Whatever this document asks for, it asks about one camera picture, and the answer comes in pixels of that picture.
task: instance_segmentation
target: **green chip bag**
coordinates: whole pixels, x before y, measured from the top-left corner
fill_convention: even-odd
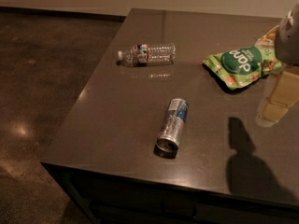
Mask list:
[[[261,37],[253,47],[209,55],[204,59],[204,64],[224,81],[231,91],[244,88],[281,68],[274,48],[277,28]]]

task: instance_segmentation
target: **can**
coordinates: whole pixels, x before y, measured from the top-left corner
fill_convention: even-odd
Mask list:
[[[181,98],[172,99],[170,101],[157,138],[157,147],[160,150],[165,152],[178,150],[188,108],[188,103]]]

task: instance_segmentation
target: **chip bag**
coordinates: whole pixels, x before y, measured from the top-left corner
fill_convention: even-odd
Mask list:
[[[203,63],[224,81],[231,91],[244,88],[281,68],[274,47],[277,30],[278,26],[271,29],[258,39],[253,47],[209,55]]]

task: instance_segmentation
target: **concrete floor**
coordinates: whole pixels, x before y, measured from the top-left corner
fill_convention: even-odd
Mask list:
[[[0,223],[90,223],[40,161],[121,22],[0,13]]]

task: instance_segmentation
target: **clear plastic bottle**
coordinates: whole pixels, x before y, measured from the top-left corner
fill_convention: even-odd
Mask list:
[[[128,67],[172,64],[175,56],[174,43],[133,45],[118,52],[119,61]]]

